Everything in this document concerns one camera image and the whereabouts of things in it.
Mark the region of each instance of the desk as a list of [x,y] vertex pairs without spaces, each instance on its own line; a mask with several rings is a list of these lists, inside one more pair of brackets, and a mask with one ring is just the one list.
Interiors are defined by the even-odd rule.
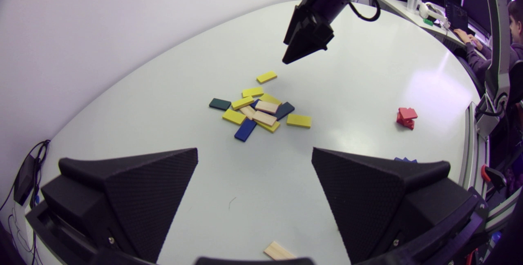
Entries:
[[[444,27],[437,27],[437,26],[430,26],[427,23],[424,23],[423,18],[420,16],[420,12],[416,10],[415,13],[412,13],[407,10],[407,3],[400,0],[377,0],[384,10],[391,12],[393,14],[396,14],[404,19],[407,19],[414,23],[415,25],[418,25],[422,29],[424,29],[426,32],[430,33],[432,36],[437,38],[439,41],[441,41],[450,51],[454,51],[455,49],[461,47],[462,49],[465,49],[465,44],[454,34],[450,29],[445,29]],[[478,50],[476,50],[478,55],[480,57],[485,58],[482,53],[480,53]]]
[[[317,265],[348,264],[311,164],[312,147],[446,160],[457,181],[465,109],[479,96],[440,42],[388,12],[366,22],[345,9],[332,25],[327,51],[283,64],[282,40],[298,3],[219,25],[116,83],[54,137],[42,185],[58,176],[62,157],[97,160],[198,147],[198,166],[158,263],[188,265],[199,256],[268,260],[263,250],[278,241]],[[355,6],[366,16],[374,13]],[[247,142],[235,140],[238,126],[208,104],[241,98],[269,70],[278,78],[263,85],[265,92],[292,103],[295,114],[312,116],[312,128],[282,125],[271,134],[256,127]],[[413,131],[396,123],[398,107],[416,109]],[[43,263],[54,263],[38,244]]]

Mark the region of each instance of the white wall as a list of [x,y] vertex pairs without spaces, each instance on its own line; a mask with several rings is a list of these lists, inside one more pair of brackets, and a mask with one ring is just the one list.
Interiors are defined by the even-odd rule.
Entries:
[[[192,36],[284,1],[0,0],[1,201],[30,148],[118,80]],[[5,228],[12,207],[0,212]]]

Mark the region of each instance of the red toy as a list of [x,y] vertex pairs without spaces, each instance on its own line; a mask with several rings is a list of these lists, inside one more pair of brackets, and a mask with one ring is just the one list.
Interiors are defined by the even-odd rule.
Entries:
[[418,118],[416,111],[412,108],[401,107],[398,109],[398,116],[396,122],[400,123],[404,127],[408,127],[411,130],[414,129],[414,120]]

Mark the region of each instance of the yellow block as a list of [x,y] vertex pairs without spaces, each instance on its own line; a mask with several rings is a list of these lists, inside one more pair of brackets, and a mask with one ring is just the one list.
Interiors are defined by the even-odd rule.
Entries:
[[232,109],[238,110],[241,107],[245,107],[247,105],[250,105],[254,103],[254,99],[252,96],[247,96],[247,98],[243,98],[241,100],[237,100],[234,103],[230,104],[232,106]]
[[276,129],[278,129],[278,127],[280,127],[280,123],[278,121],[276,121],[272,127],[270,127],[269,125],[267,125],[265,123],[261,123],[259,121],[256,121],[256,123],[258,123],[258,125],[263,127],[264,129],[267,129],[271,133],[274,133],[276,131]]
[[241,92],[241,95],[244,98],[247,98],[247,96],[261,96],[263,94],[263,87],[254,87],[243,90]]
[[260,101],[273,103],[276,105],[282,104],[282,102],[280,102],[280,100],[276,99],[274,96],[271,96],[270,94],[264,94],[263,96],[260,96]]
[[227,111],[222,116],[222,118],[224,118],[227,121],[231,121],[232,123],[241,125],[243,123],[243,121],[245,120],[245,118],[247,118],[247,116],[245,116],[241,113],[238,113],[236,111],[233,111],[231,109],[227,109]]
[[287,115],[287,125],[292,125],[293,127],[305,127],[309,129],[311,127],[312,118],[309,116],[301,116],[295,114]]
[[270,81],[272,79],[275,79],[276,77],[278,77],[278,75],[276,75],[276,73],[274,73],[274,71],[269,71],[265,74],[262,74],[258,77],[256,77],[256,80],[262,84],[262,83],[266,83],[267,81]]

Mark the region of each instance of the pile of blocks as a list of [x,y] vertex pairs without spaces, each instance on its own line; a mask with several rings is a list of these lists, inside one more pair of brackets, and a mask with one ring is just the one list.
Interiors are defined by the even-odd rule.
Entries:
[[401,107],[398,109],[398,116],[396,117],[396,122],[400,123],[404,127],[408,127],[409,129],[414,129],[414,120],[415,118],[418,118],[418,114],[416,114],[416,111],[412,108],[405,108]]
[[[258,76],[256,80],[263,84],[276,77],[278,77],[276,73],[270,71]],[[214,98],[209,104],[209,107],[226,111],[222,116],[223,119],[240,125],[234,135],[238,140],[245,142],[256,125],[274,133],[280,127],[278,121],[285,116],[287,116],[287,125],[307,129],[311,127],[311,117],[290,114],[295,110],[293,105],[288,102],[282,103],[274,96],[266,94],[263,87],[243,90],[241,95],[243,96],[242,99],[232,103]]]

